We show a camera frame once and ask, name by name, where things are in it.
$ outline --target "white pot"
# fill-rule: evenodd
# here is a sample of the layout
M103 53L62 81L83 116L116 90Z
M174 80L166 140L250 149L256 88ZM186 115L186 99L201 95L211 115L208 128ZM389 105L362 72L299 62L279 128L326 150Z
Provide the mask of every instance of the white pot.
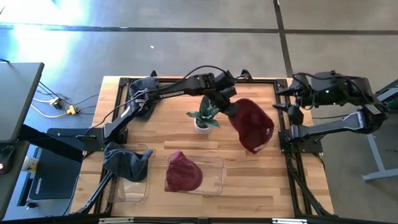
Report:
M193 120L193 123L195 125L195 130L197 131L197 133L199 133L199 134L208 134L208 133L210 133L211 128L200 128L200 127L198 127L196 118Z

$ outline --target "concrete floor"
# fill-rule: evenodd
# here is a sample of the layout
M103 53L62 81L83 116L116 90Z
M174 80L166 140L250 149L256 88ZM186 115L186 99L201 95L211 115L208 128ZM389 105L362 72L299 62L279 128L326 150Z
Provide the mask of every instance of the concrete floor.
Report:
M272 0L6 2L0 22L104 27L278 28ZM285 29L398 29L398 1L394 0L279 0L279 3ZM345 75L369 78L374 91L397 78L396 35L287 34L286 39L295 72L334 69ZM287 76L278 33L70 32L19 24L12 30L0 29L0 58L44 62L41 81L67 95L72 102L98 93L104 75L148 75L151 70L157 70L159 75L183 75L196 66L212 64L230 69L235 75L247 68L256 77ZM95 102L92 99L84 106L95 105ZM48 114L58 112L45 105L38 106ZM353 109L352 106L327 106L312 113L331 116ZM25 123L45 131L55 127L85 128L91 120L90 115L47 119L30 110ZM383 132L394 133L394 128L396 125L385 125L376 133L376 140L386 135ZM385 147L396 146L394 141L394 138L382 140L384 148L380 153L387 168L398 167L398 154L385 151ZM325 137L322 143L335 213L341 217L396 222L398 178L362 181L362 174L377 169L366 137L340 133ZM6 218L61 215L67 202L66 199L46 200L39 202L39 208L28 211L10 205Z

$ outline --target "wooden table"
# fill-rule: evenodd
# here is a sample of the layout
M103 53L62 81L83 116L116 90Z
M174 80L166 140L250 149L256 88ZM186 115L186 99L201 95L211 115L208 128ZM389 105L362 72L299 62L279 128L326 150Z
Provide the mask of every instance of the wooden table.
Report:
M114 108L119 79L120 77L104 77L93 124L98 124ZM221 113L216 116L221 128L212 130L209 135L197 134L192 118L185 113L198 110L201 96L179 96L163 100L156 106L148 122L132 121L128 125L128 143L143 143L154 150L149 161L148 197L139 203L115 203L112 216L294 216L285 157L279 149L277 130L280 125L277 110L272 107L275 103L273 86L238 83L236 90L238 94L232 97L231 101L250 98L274 121L274 135L267 147L256 155L245 150L238 140L238 133L230 125L228 118ZM311 113L303 112L304 125L311 125ZM164 192L167 159L176 149L181 149L184 154L191 156L222 158L222 194L207 196ZM321 162L312 154L302 154L302 157L308 187L319 202L333 213ZM71 212L81 208L97 188L102 162L102 152L93 153L83 161ZM298 191L297 194L303 210L302 193Z

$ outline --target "clear plastic container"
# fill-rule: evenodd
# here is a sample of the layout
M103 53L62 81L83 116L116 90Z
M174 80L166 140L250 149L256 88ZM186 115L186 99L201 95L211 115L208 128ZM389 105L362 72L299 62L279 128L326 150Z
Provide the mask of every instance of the clear plastic container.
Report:
M194 162L203 173L201 185L192 191L178 191L188 194L220 195L223 191L223 169L224 162L219 157L185 156Z
M130 149L137 153L143 153L148 150L145 144L124 144L122 145L125 149ZM140 202L148 197L148 176L150 175L150 169L148 169L147 178L142 182L131 182L125 178L118 177L117 180L112 183L112 186L108 187L106 193L106 199L109 202Z

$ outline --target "red cloth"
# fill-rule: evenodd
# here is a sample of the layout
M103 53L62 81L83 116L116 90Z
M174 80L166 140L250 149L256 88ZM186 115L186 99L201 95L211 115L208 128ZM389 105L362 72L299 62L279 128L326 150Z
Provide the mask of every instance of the red cloth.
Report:
M274 122L257 105L249 99L240 99L235 102L239 111L229 122L239 133L239 140L243 147L253 154L261 150L261 146L268 143L274 132Z
M191 191L203 180L200 168L186 158L182 151L175 151L166 170L166 192Z

